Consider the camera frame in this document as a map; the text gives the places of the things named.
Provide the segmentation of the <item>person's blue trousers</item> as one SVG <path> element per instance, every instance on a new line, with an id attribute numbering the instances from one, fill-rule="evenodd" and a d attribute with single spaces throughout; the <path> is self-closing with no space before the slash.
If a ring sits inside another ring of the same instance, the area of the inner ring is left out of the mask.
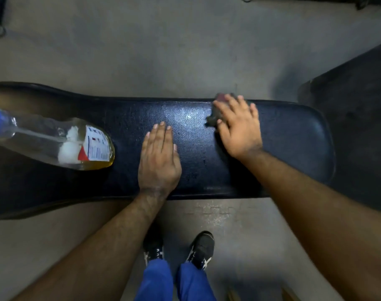
<path id="1" fill-rule="evenodd" d="M 148 263 L 134 301 L 173 301 L 174 283 L 179 301 L 217 301 L 204 270 L 191 262 L 182 263 L 174 281 L 164 259 Z"/>

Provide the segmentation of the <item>person's right forearm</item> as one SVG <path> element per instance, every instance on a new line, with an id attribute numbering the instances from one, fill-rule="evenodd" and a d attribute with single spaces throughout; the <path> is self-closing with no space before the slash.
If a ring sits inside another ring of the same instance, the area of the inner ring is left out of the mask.
<path id="1" fill-rule="evenodd" d="M 269 192 L 311 261 L 345 301 L 381 301 L 381 212 L 263 150 L 236 158 Z"/>

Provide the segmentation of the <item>person's black right shoe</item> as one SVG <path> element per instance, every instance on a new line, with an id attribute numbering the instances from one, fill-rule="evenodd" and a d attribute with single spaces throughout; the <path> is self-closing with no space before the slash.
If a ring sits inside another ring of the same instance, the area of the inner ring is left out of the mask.
<path id="1" fill-rule="evenodd" d="M 205 270 L 213 258 L 215 239 L 211 232 L 200 232 L 191 244 L 186 263 L 192 263 L 198 270 Z"/>

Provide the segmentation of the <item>person's left hand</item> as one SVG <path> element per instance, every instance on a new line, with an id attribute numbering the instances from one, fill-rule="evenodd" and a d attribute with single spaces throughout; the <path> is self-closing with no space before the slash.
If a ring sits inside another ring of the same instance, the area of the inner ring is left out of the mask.
<path id="1" fill-rule="evenodd" d="M 160 123 L 150 130 L 146 153 L 142 154 L 138 169 L 138 183 L 141 193 L 166 200 L 177 187 L 182 173 L 172 171 L 173 129 L 166 124 L 162 151 L 156 151 L 156 132 Z"/>

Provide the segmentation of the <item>person's black left shoe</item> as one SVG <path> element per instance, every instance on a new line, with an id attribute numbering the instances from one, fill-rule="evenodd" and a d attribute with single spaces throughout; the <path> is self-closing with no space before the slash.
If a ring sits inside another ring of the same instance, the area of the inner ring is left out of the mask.
<path id="1" fill-rule="evenodd" d="M 143 256 L 146 267 L 152 260 L 164 259 L 164 240 L 160 225 L 153 222 L 143 241 Z"/>

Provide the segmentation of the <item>person's right hand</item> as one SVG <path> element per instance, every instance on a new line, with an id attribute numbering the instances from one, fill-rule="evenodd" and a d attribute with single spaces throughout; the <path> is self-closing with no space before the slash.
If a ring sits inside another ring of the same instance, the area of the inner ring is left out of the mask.
<path id="1" fill-rule="evenodd" d="M 225 116 L 225 105 L 214 101 L 217 108 L 221 109 Z M 221 140 L 229 155 L 240 162 L 248 161 L 263 148 L 260 121 L 253 120 L 250 110 L 250 102 L 242 96 L 242 115 L 240 117 L 226 117 L 228 119 L 229 140 Z"/>

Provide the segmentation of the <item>black rubber floor mat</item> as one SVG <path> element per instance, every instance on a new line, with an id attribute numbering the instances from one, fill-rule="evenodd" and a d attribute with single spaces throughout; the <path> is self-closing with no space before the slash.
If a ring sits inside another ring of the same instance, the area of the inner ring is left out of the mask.
<path id="1" fill-rule="evenodd" d="M 381 212 L 381 44 L 298 89 L 326 118 L 335 148 L 331 187 Z"/>

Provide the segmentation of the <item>clear spray bottle yellow liquid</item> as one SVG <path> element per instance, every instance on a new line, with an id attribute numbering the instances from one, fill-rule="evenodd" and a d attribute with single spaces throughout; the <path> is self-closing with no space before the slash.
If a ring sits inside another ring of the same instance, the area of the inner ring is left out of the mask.
<path id="1" fill-rule="evenodd" d="M 0 146 L 33 160 L 78 171 L 110 167 L 108 133 L 77 117 L 67 121 L 0 109 Z"/>

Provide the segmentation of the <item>person's black shoe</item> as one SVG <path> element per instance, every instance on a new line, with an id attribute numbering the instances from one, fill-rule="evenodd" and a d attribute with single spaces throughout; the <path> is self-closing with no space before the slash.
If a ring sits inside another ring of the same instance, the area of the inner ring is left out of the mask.
<path id="1" fill-rule="evenodd" d="M 164 240 L 160 225 L 153 222 L 143 241 L 143 256 L 146 267 L 152 260 L 164 259 Z"/>
<path id="2" fill-rule="evenodd" d="M 186 263 L 192 263 L 198 270 L 205 270 L 213 258 L 215 239 L 211 232 L 200 232 L 191 244 Z"/>

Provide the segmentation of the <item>person's left forearm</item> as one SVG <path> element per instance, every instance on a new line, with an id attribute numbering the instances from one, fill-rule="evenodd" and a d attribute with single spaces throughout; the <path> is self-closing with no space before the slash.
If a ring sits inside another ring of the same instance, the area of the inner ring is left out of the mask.
<path id="1" fill-rule="evenodd" d="M 126 208 L 11 301 L 118 301 L 167 194 L 143 189 Z"/>

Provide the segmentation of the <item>dark grey cleaning cloth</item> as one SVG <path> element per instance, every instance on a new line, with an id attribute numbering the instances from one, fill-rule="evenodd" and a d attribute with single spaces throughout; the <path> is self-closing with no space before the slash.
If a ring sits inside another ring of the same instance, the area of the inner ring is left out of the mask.
<path id="1" fill-rule="evenodd" d="M 231 108 L 231 106 L 229 104 L 229 101 L 225 98 L 225 95 L 226 94 L 218 93 L 214 97 L 213 101 L 219 101 L 222 104 L 225 104 L 228 107 L 228 109 L 230 111 L 232 111 L 232 113 L 235 114 L 235 112 L 232 110 L 232 108 Z M 216 128 L 218 120 L 221 120 L 221 121 L 225 122 L 226 124 L 228 124 L 228 119 L 226 117 L 224 117 L 224 115 L 221 112 L 221 109 L 217 108 L 217 106 L 214 104 L 213 101 L 211 103 L 211 114 L 206 117 L 206 123 L 205 123 L 205 125 L 209 126 L 209 127 Z"/>

